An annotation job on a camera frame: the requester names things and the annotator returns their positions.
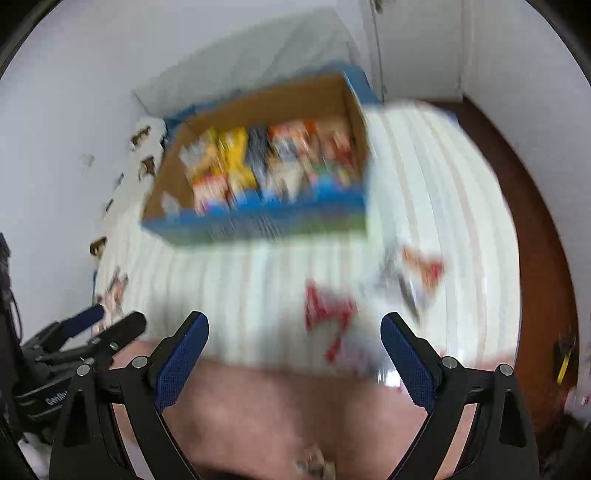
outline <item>snack package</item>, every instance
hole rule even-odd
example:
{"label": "snack package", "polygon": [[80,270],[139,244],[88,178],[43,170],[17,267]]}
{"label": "snack package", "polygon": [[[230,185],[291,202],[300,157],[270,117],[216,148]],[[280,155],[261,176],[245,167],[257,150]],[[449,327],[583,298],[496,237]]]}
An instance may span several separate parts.
{"label": "snack package", "polygon": [[235,128],[219,134],[217,146],[228,173],[244,168],[248,134],[245,128]]}
{"label": "snack package", "polygon": [[336,320],[341,331],[345,331],[356,314],[357,305],[353,297],[320,287],[311,280],[306,282],[306,330],[310,331],[328,320]]}
{"label": "snack package", "polygon": [[261,189],[263,200],[295,201],[300,194],[303,178],[304,169],[299,162],[270,169]]}
{"label": "snack package", "polygon": [[252,170],[257,183],[262,188],[267,173],[267,152],[269,150],[269,133],[266,127],[248,130],[245,165]]}
{"label": "snack package", "polygon": [[188,148],[181,147],[178,157],[185,165],[186,176],[191,184],[207,173],[219,174],[225,170],[217,147],[217,133],[213,128],[204,132]]}
{"label": "snack package", "polygon": [[320,287],[308,280],[304,314],[308,332],[324,322],[337,323],[337,334],[324,355],[333,368],[359,377],[374,377],[388,387],[401,386],[379,329],[369,333],[367,327],[362,326],[365,324],[359,321],[358,303],[352,295]]}
{"label": "snack package", "polygon": [[351,128],[344,118],[316,120],[314,129],[320,142],[320,150],[325,162],[335,162],[343,166],[353,166]]}
{"label": "snack package", "polygon": [[204,215],[214,208],[226,209],[228,181],[224,174],[206,175],[193,183],[195,211]]}
{"label": "snack package", "polygon": [[269,142],[274,154],[284,163],[295,162],[310,151],[310,134],[301,120],[269,127]]}
{"label": "snack package", "polygon": [[433,298],[444,273],[440,256],[425,257],[418,250],[404,246],[395,257],[402,295],[409,306],[420,313]]}

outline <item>bed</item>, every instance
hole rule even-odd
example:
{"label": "bed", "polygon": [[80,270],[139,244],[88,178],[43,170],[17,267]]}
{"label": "bed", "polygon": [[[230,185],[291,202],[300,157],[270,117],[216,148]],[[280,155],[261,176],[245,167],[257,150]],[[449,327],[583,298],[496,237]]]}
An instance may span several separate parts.
{"label": "bed", "polygon": [[[517,238],[494,173],[448,113],[420,102],[360,102],[372,156],[367,235],[175,248],[141,228],[150,175],[139,175],[137,186],[122,184],[125,193],[106,217],[96,292],[115,290],[119,315],[136,310],[148,322],[116,365],[149,353],[192,310],[208,316],[202,359],[164,414],[200,468],[301,478],[294,461],[318,444],[339,478],[387,478],[418,432],[424,410],[402,385],[343,375],[326,362],[335,327],[306,331],[308,279],[365,292],[355,321],[368,336],[379,340],[384,314],[399,312],[416,335],[467,367],[514,363]],[[161,140],[164,121],[152,117],[138,126],[146,123]],[[130,172],[146,155],[155,157],[157,170],[159,141],[134,148]],[[401,244],[445,261],[443,280],[420,319],[402,297],[367,289],[388,248]],[[459,458],[472,413],[466,409],[442,478]],[[133,438],[124,411],[118,418],[124,436]]]}

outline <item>yellow snack bag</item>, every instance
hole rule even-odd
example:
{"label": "yellow snack bag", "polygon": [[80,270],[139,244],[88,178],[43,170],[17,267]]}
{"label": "yellow snack bag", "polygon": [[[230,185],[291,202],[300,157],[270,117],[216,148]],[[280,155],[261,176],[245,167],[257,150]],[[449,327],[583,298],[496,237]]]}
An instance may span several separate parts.
{"label": "yellow snack bag", "polygon": [[235,128],[220,134],[217,144],[222,162],[227,168],[226,173],[244,167],[246,146],[248,145],[248,133],[245,128]]}

